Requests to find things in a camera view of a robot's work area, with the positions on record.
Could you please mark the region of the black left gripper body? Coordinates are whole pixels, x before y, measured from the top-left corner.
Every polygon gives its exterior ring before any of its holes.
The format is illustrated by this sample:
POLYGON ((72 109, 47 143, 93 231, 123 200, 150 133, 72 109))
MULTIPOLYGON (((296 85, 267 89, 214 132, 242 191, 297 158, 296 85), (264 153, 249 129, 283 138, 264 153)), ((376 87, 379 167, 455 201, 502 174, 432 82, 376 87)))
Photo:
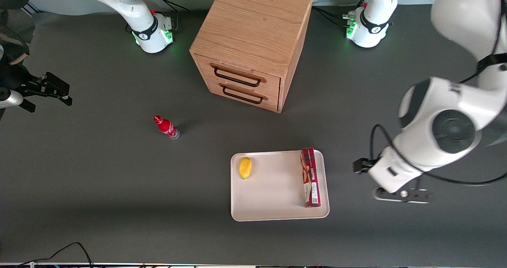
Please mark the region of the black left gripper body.
POLYGON ((375 159, 360 158, 353 162, 353 172, 362 175, 375 165, 375 159))

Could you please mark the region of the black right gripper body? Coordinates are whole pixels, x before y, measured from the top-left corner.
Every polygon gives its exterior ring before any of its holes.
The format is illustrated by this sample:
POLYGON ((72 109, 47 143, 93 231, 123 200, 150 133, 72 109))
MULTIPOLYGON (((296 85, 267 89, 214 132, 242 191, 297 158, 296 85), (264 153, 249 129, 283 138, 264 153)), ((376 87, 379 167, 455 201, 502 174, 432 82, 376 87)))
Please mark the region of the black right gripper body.
POLYGON ((41 77, 32 75, 23 65, 8 63, 0 65, 0 86, 18 92, 24 98, 43 96, 41 80, 41 77))

